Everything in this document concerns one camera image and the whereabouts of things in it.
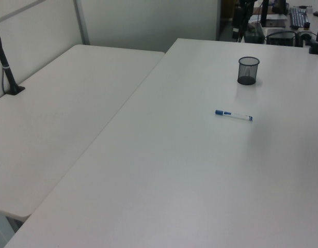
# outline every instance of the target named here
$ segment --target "white desk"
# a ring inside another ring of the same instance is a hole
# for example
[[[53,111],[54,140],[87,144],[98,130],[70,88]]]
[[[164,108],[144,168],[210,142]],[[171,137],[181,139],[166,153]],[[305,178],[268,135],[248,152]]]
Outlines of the white desk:
[[[318,247],[318,56],[177,40],[14,247]]]
[[[287,1],[290,4],[290,8],[294,7],[294,6],[301,6],[301,5],[305,5],[305,6],[313,6],[313,12],[318,11],[318,0],[291,0],[291,1]],[[261,5],[262,1],[257,1],[255,2],[255,7],[259,7]],[[303,28],[299,28],[298,30],[294,30],[295,32],[313,32],[315,34],[317,34],[318,31],[318,17],[315,17],[312,13],[307,13],[307,17],[308,20],[310,22],[310,29],[309,30],[304,30]],[[267,35],[268,29],[270,28],[274,28],[274,29],[286,29],[286,30],[291,30],[290,28],[291,25],[291,21],[290,21],[290,15],[287,15],[287,20],[285,21],[285,28],[281,28],[281,27],[266,27],[266,28],[262,28],[263,30],[263,34],[264,36]]]
[[[0,213],[25,220],[163,53],[77,45],[0,99]]]

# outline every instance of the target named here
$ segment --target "black cable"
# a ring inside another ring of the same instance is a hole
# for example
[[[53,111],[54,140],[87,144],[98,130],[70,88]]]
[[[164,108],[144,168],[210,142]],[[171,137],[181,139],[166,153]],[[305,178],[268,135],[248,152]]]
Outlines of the black cable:
[[[4,69],[2,68],[2,90],[3,90],[3,94],[5,94],[5,90],[4,90]]]
[[[258,20],[257,20],[257,23],[259,23],[260,8],[261,8],[262,4],[263,4],[263,2],[260,4],[260,6],[258,8]]]
[[[264,37],[264,38],[268,38],[268,37],[270,37],[270,36],[278,35],[278,34],[283,34],[283,33],[294,33],[295,36],[297,35],[297,33],[294,32],[294,31],[281,31],[281,32],[275,32],[275,33],[272,33],[272,34],[270,34],[270,35],[267,35],[267,36]]]
[[[313,34],[313,35],[315,35],[315,36],[317,36],[317,34],[314,34],[313,32],[309,32],[309,31],[302,31],[302,32],[299,32],[300,34],[302,34],[302,33],[309,33],[309,34]]]

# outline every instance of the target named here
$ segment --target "pen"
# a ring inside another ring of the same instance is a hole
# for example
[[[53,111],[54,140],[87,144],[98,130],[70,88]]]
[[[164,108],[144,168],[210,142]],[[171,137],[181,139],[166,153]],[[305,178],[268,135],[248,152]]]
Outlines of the pen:
[[[215,111],[215,114],[216,114],[216,115],[230,116],[230,117],[234,117],[234,118],[238,118],[238,119],[242,119],[242,120],[249,120],[249,121],[252,121],[252,120],[253,120],[253,117],[252,117],[252,116],[234,114],[234,113],[230,113],[230,112],[226,112],[226,111],[221,111],[221,110],[216,110],[216,111]]]

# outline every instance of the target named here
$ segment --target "white table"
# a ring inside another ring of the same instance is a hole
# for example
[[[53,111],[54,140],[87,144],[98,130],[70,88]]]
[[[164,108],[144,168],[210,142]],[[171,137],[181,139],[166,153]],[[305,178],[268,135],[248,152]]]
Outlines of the white table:
[[[178,39],[14,247],[318,247],[318,56]]]
[[[77,45],[0,98],[0,213],[32,214],[163,55]]]
[[[312,6],[313,7],[313,12],[318,11],[318,0],[291,0],[287,1],[290,4],[290,8],[294,6]],[[261,5],[262,1],[257,1],[255,2],[255,7],[259,7]],[[318,31],[318,17],[315,17],[312,13],[307,13],[308,20],[310,22],[310,29],[309,30],[304,30],[303,28],[299,28],[298,30],[293,30],[295,32],[313,32],[317,34]],[[287,15],[287,20],[285,21],[285,28],[281,27],[266,27],[262,28],[263,34],[266,36],[268,29],[284,29],[284,30],[292,30],[290,28],[291,25],[291,20],[290,20],[290,15]]]

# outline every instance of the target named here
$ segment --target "mesh pencil cup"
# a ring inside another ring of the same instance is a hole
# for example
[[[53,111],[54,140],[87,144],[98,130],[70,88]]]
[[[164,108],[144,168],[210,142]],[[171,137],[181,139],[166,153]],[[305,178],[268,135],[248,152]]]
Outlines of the mesh pencil cup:
[[[239,61],[238,82],[243,85],[256,83],[258,64],[260,61],[254,57],[243,57]]]

